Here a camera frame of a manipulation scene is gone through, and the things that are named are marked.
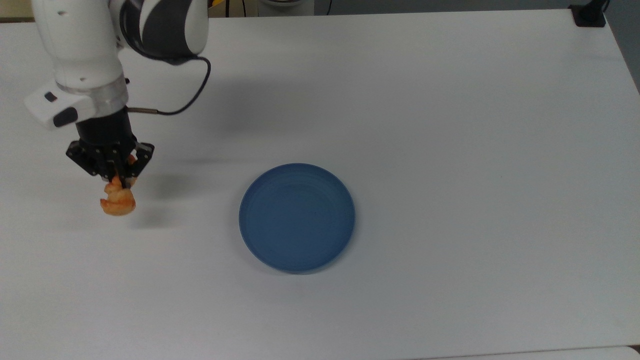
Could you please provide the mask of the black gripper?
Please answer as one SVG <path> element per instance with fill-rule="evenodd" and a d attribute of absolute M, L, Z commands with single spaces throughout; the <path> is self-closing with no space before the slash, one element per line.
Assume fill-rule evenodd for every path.
<path fill-rule="evenodd" d="M 79 139 L 66 155 L 90 176 L 108 182 L 106 190 L 131 189 L 153 158 L 155 147 L 133 134 L 128 107 L 75 125 Z"/>

